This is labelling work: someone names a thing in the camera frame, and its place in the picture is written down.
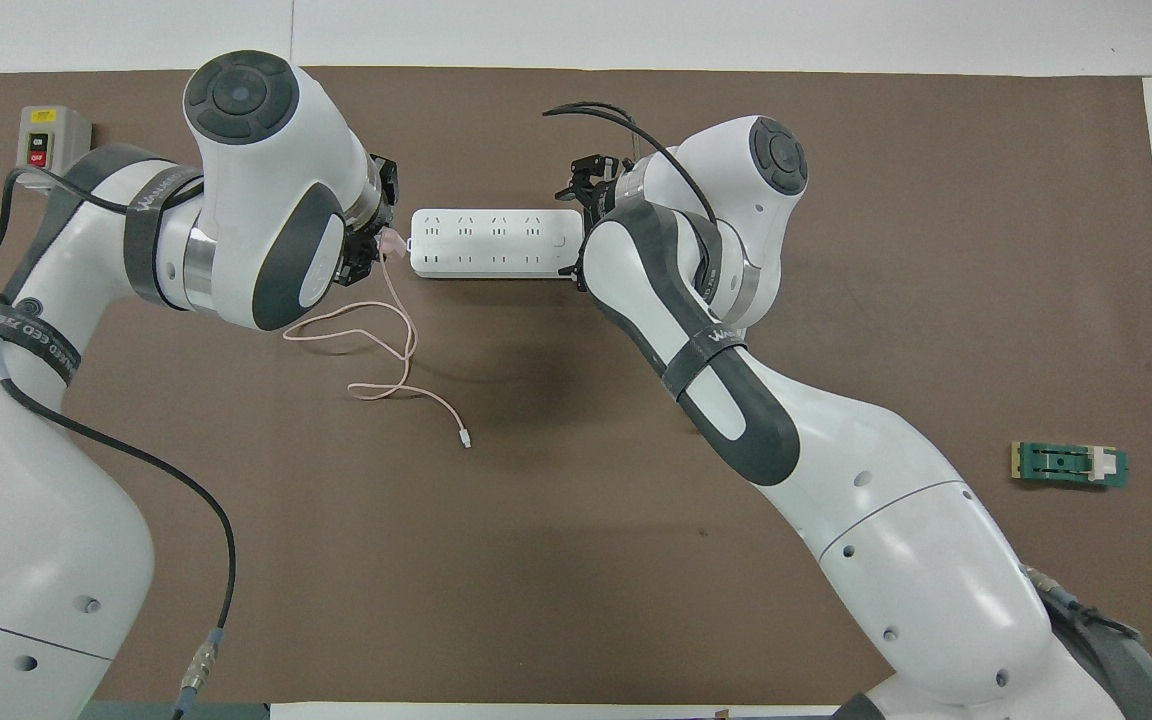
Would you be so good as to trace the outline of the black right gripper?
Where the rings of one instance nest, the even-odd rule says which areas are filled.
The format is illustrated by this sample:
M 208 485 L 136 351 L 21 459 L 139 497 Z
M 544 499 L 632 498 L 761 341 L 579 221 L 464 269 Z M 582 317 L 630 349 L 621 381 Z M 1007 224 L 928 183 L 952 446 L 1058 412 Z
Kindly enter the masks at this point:
M 571 265 L 558 270 L 559 275 L 573 278 L 577 291 L 588 291 L 584 259 L 590 234 L 616 205 L 617 179 L 626 176 L 634 168 L 635 161 L 628 158 L 586 156 L 573 161 L 570 183 L 556 192 L 558 200 L 576 200 L 582 209 L 582 241 L 577 259 Z

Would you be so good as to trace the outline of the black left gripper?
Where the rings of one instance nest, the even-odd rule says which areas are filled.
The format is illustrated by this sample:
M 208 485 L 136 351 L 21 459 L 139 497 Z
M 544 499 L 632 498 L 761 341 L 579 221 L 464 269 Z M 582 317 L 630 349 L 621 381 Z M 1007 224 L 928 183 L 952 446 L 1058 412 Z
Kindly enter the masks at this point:
M 382 260 L 382 229 L 392 227 L 397 194 L 397 164 L 371 154 L 367 185 L 355 205 L 344 211 L 346 229 L 335 283 L 358 282 L 370 274 L 372 264 Z

